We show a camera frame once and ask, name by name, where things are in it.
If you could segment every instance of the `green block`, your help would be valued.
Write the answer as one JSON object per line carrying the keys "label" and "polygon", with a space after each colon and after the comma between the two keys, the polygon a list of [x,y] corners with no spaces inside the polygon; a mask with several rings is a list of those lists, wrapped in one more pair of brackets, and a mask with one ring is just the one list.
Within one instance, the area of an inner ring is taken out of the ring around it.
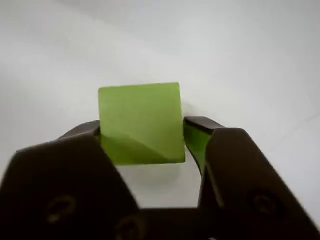
{"label": "green block", "polygon": [[185,161],[177,82],[102,87],[101,146],[116,165]]}

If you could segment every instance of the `screw hole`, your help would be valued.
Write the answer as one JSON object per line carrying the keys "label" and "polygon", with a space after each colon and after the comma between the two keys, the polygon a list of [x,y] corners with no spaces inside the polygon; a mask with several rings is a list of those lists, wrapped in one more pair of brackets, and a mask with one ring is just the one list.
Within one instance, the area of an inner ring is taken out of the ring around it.
{"label": "screw hole", "polygon": [[76,199],[73,196],[64,195],[55,197],[47,206],[46,220],[51,224],[57,223],[73,214],[75,209]]}

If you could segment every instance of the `black plastic part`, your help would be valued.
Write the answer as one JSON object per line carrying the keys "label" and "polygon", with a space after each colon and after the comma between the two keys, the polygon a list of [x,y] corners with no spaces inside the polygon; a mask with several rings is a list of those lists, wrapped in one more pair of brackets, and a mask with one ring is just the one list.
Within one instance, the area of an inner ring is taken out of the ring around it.
{"label": "black plastic part", "polygon": [[184,122],[207,134],[212,134],[215,129],[224,128],[221,124],[205,116],[185,116]]}
{"label": "black plastic part", "polygon": [[206,117],[198,208],[139,209],[100,147],[99,121],[19,150],[0,189],[4,239],[318,240],[319,232],[249,135]]}
{"label": "black plastic part", "polygon": [[82,123],[65,134],[63,134],[59,139],[63,138],[68,138],[72,137],[74,135],[78,134],[87,134],[87,135],[92,135],[92,136],[99,136],[100,135],[100,121],[99,120],[94,120],[94,121],[89,121]]}
{"label": "black plastic part", "polygon": [[119,221],[137,212],[120,174],[90,134],[19,150],[0,191],[5,239],[114,239]]}
{"label": "black plastic part", "polygon": [[218,128],[206,147],[206,167],[227,219],[251,239],[319,239],[319,232],[250,136]]}

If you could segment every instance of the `cube face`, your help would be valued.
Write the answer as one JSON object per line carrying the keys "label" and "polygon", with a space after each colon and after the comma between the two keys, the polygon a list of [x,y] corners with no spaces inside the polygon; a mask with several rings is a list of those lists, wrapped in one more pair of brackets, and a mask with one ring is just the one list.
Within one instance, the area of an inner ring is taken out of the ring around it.
{"label": "cube face", "polygon": [[185,161],[177,82],[102,87],[101,146],[116,165]]}

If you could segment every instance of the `white surface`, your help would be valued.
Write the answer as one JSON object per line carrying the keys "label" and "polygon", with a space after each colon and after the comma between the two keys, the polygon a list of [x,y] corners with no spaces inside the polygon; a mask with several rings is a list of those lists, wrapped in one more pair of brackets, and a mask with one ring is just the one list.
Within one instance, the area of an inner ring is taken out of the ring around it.
{"label": "white surface", "polygon": [[[98,119],[99,87],[178,81],[185,114],[246,129],[320,224],[319,23],[317,0],[0,0],[0,170]],[[193,162],[120,172],[143,206],[197,202]]]}

